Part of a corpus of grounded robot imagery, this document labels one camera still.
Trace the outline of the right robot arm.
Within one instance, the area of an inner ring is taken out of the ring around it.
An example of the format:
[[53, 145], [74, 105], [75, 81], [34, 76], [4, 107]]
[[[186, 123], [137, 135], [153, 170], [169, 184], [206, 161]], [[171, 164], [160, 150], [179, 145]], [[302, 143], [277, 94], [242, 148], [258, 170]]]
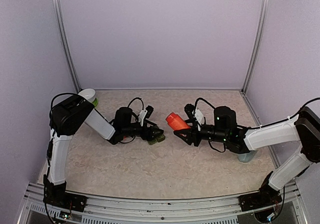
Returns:
[[235, 154], [249, 154], [257, 149], [280, 143], [299, 142], [300, 148], [280, 167], [264, 180], [256, 202], [266, 206], [275, 195], [293, 178], [302, 174], [309, 166], [319, 163], [319, 117], [307, 106], [301, 107], [295, 116], [260, 127], [240, 127], [236, 113], [227, 106], [214, 109], [214, 124], [206, 124], [192, 104], [185, 106], [188, 120], [180, 119], [183, 128], [175, 127], [173, 133], [188, 145], [198, 146], [201, 141], [222, 143]]

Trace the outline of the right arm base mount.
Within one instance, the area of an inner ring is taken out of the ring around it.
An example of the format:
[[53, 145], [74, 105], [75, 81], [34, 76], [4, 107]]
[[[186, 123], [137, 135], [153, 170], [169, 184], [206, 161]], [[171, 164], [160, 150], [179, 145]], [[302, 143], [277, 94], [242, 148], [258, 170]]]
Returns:
[[249, 211], [282, 202], [279, 190], [264, 184], [257, 192], [240, 195], [238, 197], [242, 211]]

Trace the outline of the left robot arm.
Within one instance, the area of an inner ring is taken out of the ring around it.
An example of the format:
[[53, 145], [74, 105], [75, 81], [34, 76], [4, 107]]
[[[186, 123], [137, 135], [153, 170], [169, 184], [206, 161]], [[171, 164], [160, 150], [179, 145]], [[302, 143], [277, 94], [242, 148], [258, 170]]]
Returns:
[[67, 151], [73, 136], [83, 124], [112, 145], [123, 144], [127, 137], [139, 137], [149, 144], [165, 139], [164, 131], [149, 121], [152, 106], [143, 106], [139, 114], [135, 114], [130, 106], [120, 107], [112, 121], [107, 121], [92, 102], [79, 94], [69, 94], [68, 98], [50, 107], [51, 140], [43, 183], [46, 189], [51, 190], [49, 195], [59, 206], [65, 206], [70, 201], [70, 195], [65, 191]]

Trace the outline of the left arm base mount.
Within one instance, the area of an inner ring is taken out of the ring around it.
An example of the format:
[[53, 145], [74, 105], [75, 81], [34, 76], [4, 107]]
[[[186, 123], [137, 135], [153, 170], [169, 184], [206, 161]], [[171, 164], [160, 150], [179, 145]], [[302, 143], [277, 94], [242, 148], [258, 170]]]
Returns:
[[49, 181], [46, 181], [44, 184], [44, 203], [61, 207], [64, 209], [69, 209], [71, 211], [84, 212], [87, 197], [80, 194], [74, 194], [66, 192], [65, 181], [62, 184], [54, 185]]

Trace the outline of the red pill bottle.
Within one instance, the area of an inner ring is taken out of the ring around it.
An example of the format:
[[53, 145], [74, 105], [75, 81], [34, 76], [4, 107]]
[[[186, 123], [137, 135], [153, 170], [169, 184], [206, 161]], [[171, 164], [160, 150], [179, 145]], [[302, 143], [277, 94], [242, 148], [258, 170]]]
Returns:
[[174, 112], [169, 114], [165, 120], [173, 131], [191, 128], [179, 115], [175, 114]]

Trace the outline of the green weekly pill organizer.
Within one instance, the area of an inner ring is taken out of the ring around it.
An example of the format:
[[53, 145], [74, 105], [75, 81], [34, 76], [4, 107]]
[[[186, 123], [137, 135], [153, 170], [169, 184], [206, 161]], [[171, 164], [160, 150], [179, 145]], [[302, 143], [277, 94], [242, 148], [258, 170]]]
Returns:
[[160, 142], [162, 142], [162, 141], [164, 141], [164, 140], [165, 140], [165, 135], [162, 134], [162, 135], [159, 135], [159, 136], [157, 136], [156, 138], [154, 138], [154, 139], [152, 139], [152, 140], [149, 140], [149, 141], [147, 141], [147, 142], [148, 142], [149, 145], [154, 145], [154, 144], [160, 143]]

